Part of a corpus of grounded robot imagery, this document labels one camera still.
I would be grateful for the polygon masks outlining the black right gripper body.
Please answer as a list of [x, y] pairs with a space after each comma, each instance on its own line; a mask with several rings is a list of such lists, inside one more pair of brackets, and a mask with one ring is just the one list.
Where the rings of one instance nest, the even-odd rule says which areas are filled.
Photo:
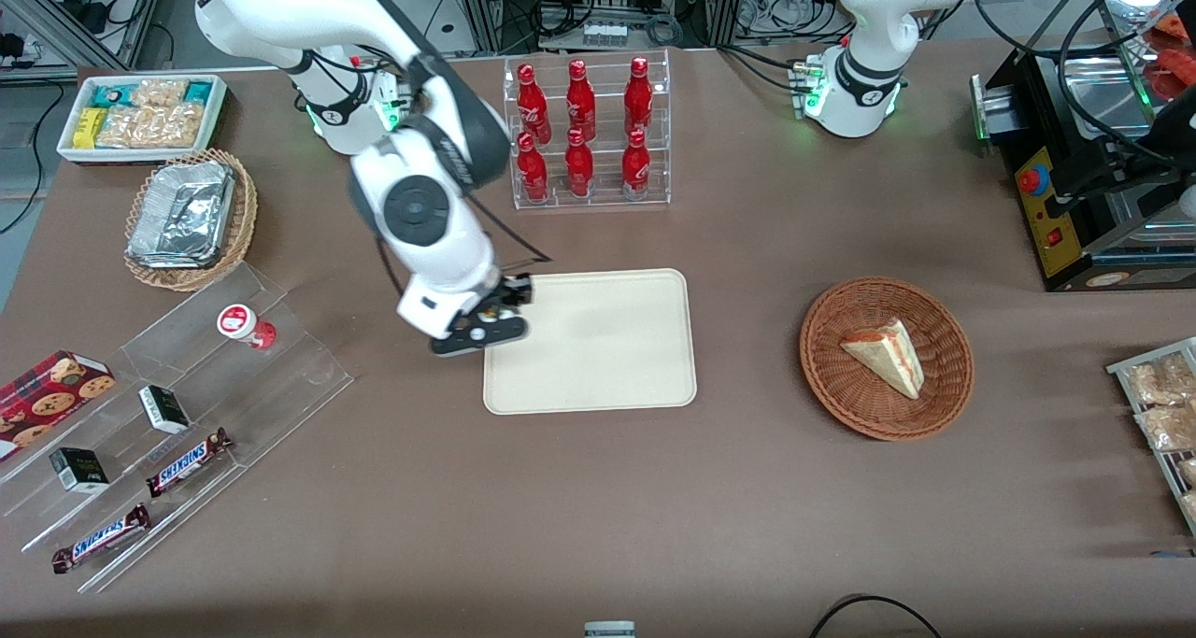
[[478, 305], [462, 312], [454, 321], [456, 328], [514, 328], [524, 327], [520, 306], [508, 305], [508, 290], [504, 288], [504, 279], [482, 297]]

